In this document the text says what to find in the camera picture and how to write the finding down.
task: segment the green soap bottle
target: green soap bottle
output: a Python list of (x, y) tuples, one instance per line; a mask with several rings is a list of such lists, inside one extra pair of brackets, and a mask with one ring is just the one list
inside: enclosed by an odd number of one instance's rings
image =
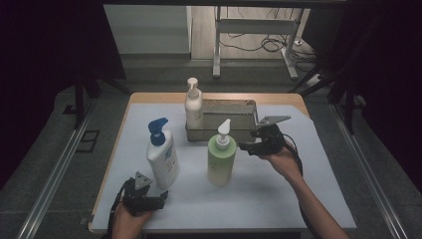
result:
[(230, 119), (226, 119), (219, 127), (218, 133), (208, 141), (208, 180), (217, 185), (226, 185), (233, 170), (237, 143), (230, 132)]

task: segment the lotion bottle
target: lotion bottle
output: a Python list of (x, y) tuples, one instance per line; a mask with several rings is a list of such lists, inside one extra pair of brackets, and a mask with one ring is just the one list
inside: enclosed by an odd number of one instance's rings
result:
[(179, 173), (179, 163), (170, 130), (162, 130), (168, 119), (151, 121), (148, 129), (151, 132), (150, 142), (146, 150), (146, 158), (152, 168), (158, 187), (169, 187)]
[(218, 133), (208, 141), (208, 180), (217, 185), (226, 185), (233, 170), (237, 143), (230, 132), (230, 119), (226, 119), (219, 127)]
[(189, 90), (186, 93), (185, 111), (186, 128), (202, 129), (204, 125), (202, 112), (202, 92), (198, 89), (198, 80), (189, 78), (187, 80)]

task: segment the white pump cap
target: white pump cap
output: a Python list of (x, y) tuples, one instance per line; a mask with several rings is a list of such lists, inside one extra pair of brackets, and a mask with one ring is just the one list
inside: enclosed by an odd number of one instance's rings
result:
[(189, 87), (189, 90), (187, 92), (187, 97), (190, 100), (196, 100), (199, 97), (199, 91), (197, 89), (198, 87), (198, 79), (196, 78), (189, 78), (187, 80), (187, 86)]
[(230, 119), (226, 119), (219, 127), (217, 136), (217, 147), (220, 149), (226, 149), (229, 146), (230, 139), (227, 136), (230, 132)]

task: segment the box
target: box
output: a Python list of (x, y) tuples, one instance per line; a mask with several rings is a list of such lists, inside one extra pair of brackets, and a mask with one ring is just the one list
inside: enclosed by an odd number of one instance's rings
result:
[(258, 120), (257, 105), (253, 100), (204, 100), (202, 103), (204, 126), (188, 129), (189, 141), (208, 141), (218, 133), (218, 127), (230, 119), (230, 132), (237, 142), (255, 142), (251, 130), (256, 129)]

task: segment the white tabletop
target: white tabletop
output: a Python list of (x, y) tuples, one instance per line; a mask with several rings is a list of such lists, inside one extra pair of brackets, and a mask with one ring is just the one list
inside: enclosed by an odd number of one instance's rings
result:
[[(338, 187), (314, 123), (292, 106), (257, 106), (258, 116), (291, 116), (279, 122), (296, 142), (304, 178), (343, 228), (356, 225)], [(144, 232), (295, 231), (305, 229), (298, 201), (289, 184), (271, 165), (238, 148), (230, 182), (223, 187), (207, 179), (206, 142), (189, 142), (183, 104), (131, 104), (114, 149), (91, 230), (106, 231), (110, 208), (122, 184), (137, 171), (154, 179), (146, 159), (147, 125), (168, 118), (164, 128), (173, 133), (180, 173), (168, 189), (164, 209), (154, 213)], [(163, 190), (151, 184), (149, 196)]]

